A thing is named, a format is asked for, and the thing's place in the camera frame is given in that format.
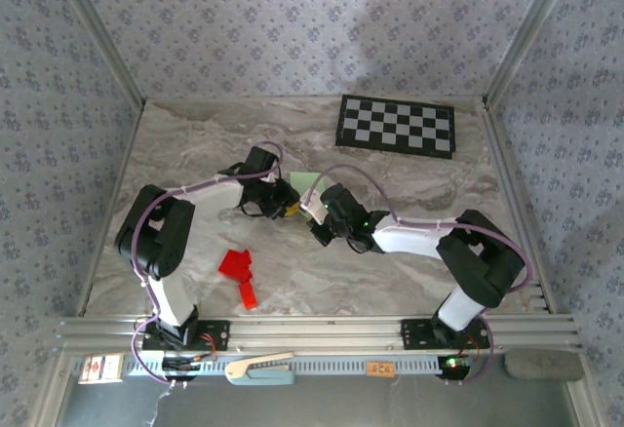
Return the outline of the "black white checkerboard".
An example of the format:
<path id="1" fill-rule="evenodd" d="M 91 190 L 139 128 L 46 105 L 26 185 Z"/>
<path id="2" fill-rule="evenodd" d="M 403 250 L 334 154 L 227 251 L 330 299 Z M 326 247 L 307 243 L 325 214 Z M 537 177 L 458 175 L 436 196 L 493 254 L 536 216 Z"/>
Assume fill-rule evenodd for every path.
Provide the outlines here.
<path id="1" fill-rule="evenodd" d="M 450 159 L 455 152 L 454 108 L 344 95 L 339 107 L 335 144 Z"/>

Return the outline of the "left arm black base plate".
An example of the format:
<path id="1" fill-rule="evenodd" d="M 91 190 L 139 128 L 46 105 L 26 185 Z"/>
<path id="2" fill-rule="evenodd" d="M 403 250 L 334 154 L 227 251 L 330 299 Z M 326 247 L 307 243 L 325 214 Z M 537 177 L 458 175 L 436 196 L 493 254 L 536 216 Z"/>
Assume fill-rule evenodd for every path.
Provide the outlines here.
<path id="1" fill-rule="evenodd" d="M 194 320 L 172 327 L 160 321 L 147 325 L 141 348 L 161 351 L 225 351 L 228 348 L 230 322 L 227 320 Z"/>

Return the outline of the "red plastic piece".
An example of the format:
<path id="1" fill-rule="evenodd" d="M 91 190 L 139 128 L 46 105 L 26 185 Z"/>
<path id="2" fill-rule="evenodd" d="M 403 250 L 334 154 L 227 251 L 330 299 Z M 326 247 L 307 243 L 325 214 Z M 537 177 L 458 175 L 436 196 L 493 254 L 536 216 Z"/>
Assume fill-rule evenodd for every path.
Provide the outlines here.
<path id="1" fill-rule="evenodd" d="M 248 250 L 242 252 L 228 250 L 218 266 L 218 272 L 238 285 L 242 304 L 246 310 L 257 307 L 257 299 L 252 283 L 252 257 Z"/>

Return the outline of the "blue grey flat holder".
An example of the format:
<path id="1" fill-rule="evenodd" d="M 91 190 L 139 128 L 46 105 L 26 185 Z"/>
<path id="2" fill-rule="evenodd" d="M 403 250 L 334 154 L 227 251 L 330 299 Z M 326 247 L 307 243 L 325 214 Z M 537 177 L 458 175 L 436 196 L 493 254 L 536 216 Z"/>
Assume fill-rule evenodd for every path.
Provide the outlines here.
<path id="1" fill-rule="evenodd" d="M 285 386 L 295 382 L 295 373 L 288 366 L 246 369 L 244 372 L 228 369 L 225 376 L 236 386 Z"/>

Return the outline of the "aluminium table side rail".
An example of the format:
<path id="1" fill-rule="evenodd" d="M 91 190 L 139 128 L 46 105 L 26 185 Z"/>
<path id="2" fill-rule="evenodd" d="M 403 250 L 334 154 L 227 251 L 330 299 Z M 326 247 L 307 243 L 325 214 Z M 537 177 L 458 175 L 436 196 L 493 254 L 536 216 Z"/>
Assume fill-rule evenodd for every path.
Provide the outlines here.
<path id="1" fill-rule="evenodd" d="M 111 195 L 106 203 L 106 210 L 105 210 L 105 215 L 103 218 L 103 224 L 98 232 L 94 253 L 89 262 L 89 266 L 87 268 L 87 271 L 83 280 L 81 292 L 80 292 L 80 295 L 79 295 L 79 298 L 77 300 L 77 304 L 74 310 L 74 315 L 76 317 L 83 317 L 87 309 L 87 305 L 88 305 L 90 295 L 93 289 L 94 278 L 98 269 L 98 263 L 99 263 L 101 254 L 106 244 L 107 233 L 108 233 L 112 218 L 114 216 L 116 200 L 121 190 L 123 178 L 124 178 L 127 166 L 128 166 L 128 162 L 129 162 L 132 150 L 133 150 L 133 146 L 134 146 L 135 139 L 137 136 L 137 130 L 140 124 L 141 116 L 144 112 L 145 105 L 146 105 L 146 100 L 143 99 L 140 102 L 140 105 L 138 107 L 138 114 L 135 120 L 133 121 L 131 131 L 129 134 L 129 138 L 124 148 L 123 155 L 121 157 L 120 166 L 116 171 L 115 183 L 111 190 Z"/>
<path id="2" fill-rule="evenodd" d="M 519 165 L 504 124 L 490 111 L 488 102 L 478 97 L 475 102 L 483 120 L 485 139 L 511 220 L 511 236 L 523 249 L 532 266 L 532 279 L 520 291 L 530 313 L 556 313 L 552 290 L 544 277 L 544 262 L 538 247 L 538 228 L 527 210 L 528 195 L 519 174 Z"/>

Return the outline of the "light green paper sheet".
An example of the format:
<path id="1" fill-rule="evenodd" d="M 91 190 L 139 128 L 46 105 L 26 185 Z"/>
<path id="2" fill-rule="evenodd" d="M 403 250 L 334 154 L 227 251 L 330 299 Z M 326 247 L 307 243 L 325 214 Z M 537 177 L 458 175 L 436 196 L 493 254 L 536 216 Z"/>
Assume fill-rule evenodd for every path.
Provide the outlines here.
<path id="1" fill-rule="evenodd" d="M 288 184 L 303 202 L 308 195 L 308 190 L 321 174 L 318 172 L 290 172 Z"/>

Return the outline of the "white red printed card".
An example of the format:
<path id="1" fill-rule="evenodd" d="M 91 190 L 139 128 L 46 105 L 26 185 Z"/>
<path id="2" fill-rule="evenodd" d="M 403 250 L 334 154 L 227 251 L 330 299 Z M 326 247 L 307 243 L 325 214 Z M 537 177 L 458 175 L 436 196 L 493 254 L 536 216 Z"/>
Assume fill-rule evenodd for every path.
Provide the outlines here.
<path id="1" fill-rule="evenodd" d="M 124 355 L 89 355 L 80 368 L 79 384 L 106 384 L 122 381 Z"/>

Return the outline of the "grey foam pad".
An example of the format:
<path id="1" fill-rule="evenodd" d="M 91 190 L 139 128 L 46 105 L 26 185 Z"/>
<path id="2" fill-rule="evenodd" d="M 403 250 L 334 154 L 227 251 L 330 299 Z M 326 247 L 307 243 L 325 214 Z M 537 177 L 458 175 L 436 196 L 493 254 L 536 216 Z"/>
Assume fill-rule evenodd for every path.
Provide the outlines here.
<path id="1" fill-rule="evenodd" d="M 578 354 L 554 349 L 511 349 L 504 367 L 514 378 L 535 381 L 576 382 L 584 376 Z"/>

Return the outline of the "long aluminium frame rail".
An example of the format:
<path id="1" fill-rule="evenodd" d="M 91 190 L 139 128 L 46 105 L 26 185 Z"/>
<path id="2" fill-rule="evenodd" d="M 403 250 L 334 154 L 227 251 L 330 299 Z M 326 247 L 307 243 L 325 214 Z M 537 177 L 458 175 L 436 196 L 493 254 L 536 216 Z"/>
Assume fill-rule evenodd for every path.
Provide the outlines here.
<path id="1" fill-rule="evenodd" d="M 388 316 L 243 316 L 229 319 L 228 355 L 398 354 L 404 350 L 404 318 Z M 55 351 L 75 354 L 124 352 L 136 318 L 92 317 L 60 321 Z M 493 348 L 578 351 L 582 343 L 569 315 L 522 314 L 487 317 Z"/>

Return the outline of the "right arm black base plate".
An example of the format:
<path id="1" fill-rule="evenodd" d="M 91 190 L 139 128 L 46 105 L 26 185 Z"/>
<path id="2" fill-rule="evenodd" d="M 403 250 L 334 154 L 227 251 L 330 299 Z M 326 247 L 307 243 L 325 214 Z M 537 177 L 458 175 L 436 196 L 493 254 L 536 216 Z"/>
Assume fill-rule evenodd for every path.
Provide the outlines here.
<path id="1" fill-rule="evenodd" d="M 486 325 L 478 319 L 464 330 L 452 330 L 437 319 L 403 319 L 400 330 L 405 350 L 490 348 Z"/>

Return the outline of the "aluminium frame post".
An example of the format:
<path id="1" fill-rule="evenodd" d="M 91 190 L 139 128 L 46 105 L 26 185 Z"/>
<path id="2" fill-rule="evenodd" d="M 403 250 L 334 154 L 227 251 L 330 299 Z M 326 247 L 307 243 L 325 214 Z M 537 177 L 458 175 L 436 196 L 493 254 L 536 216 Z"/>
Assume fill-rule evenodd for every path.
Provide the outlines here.
<path id="1" fill-rule="evenodd" d="M 141 113 L 145 104 L 144 98 L 130 68 L 118 51 L 112 34 L 108 31 L 103 19 L 99 15 L 95 3 L 93 0 L 69 1 L 79 15 L 81 22 L 86 26 L 121 89 L 129 98 L 133 107 Z"/>
<path id="2" fill-rule="evenodd" d="M 483 103 L 486 108 L 495 107 L 503 97 L 557 1 L 532 0 L 510 47 L 483 94 Z"/>

